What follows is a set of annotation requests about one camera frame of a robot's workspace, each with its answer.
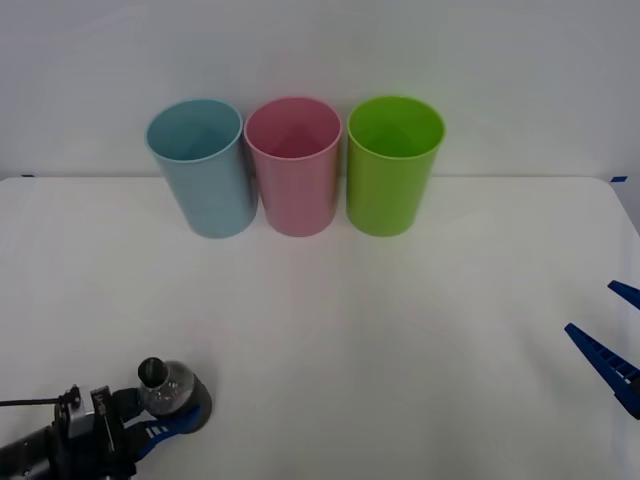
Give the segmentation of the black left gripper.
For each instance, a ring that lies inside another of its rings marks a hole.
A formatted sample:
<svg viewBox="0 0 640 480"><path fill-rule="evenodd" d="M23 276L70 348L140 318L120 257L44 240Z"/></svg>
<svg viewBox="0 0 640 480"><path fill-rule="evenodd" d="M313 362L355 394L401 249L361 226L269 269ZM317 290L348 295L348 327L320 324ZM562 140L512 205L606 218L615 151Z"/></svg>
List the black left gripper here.
<svg viewBox="0 0 640 480"><path fill-rule="evenodd" d="M115 392L66 392L56 399L51 468L56 479L130 479L135 462L158 444L190 433L202 416L196 406L178 416L129 427L145 408L137 388Z"/></svg>

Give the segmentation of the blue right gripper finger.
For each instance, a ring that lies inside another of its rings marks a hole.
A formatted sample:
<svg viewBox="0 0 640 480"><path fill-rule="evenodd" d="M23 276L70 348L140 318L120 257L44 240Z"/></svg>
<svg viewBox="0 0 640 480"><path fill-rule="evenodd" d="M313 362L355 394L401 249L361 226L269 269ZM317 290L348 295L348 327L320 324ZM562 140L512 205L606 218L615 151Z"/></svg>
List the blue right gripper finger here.
<svg viewBox="0 0 640 480"><path fill-rule="evenodd" d="M640 309L640 290L638 288L619 281L611 281L607 287L636 309Z"/></svg>
<svg viewBox="0 0 640 480"><path fill-rule="evenodd" d="M614 397L639 419L639 369L586 334L573 323L564 331L612 390Z"/></svg>

